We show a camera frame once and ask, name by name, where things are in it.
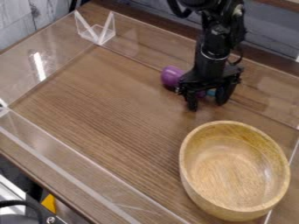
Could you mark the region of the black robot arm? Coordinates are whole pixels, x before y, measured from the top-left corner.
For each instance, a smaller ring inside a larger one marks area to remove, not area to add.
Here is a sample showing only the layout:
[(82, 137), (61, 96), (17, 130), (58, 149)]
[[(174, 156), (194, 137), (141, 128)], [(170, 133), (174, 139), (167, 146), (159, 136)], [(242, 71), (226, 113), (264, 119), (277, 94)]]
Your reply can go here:
[(191, 111), (198, 110), (199, 94), (217, 89), (215, 101), (227, 103), (241, 83), (245, 68), (239, 66), (246, 39), (245, 0), (167, 0), (174, 15), (187, 18), (201, 14), (202, 39), (197, 40), (194, 64), (182, 76), (177, 93), (183, 96)]

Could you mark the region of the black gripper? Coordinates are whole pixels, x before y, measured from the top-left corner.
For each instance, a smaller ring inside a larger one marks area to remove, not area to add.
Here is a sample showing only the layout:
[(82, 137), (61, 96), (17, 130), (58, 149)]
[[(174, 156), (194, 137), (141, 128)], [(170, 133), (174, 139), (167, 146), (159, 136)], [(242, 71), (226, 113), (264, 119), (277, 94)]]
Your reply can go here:
[(239, 66), (241, 59), (229, 62), (229, 56), (210, 57), (203, 50), (195, 53), (194, 66), (179, 79), (177, 92), (183, 95), (190, 111), (198, 110), (198, 93), (203, 90), (217, 89), (215, 101), (225, 105), (241, 83), (245, 68)]

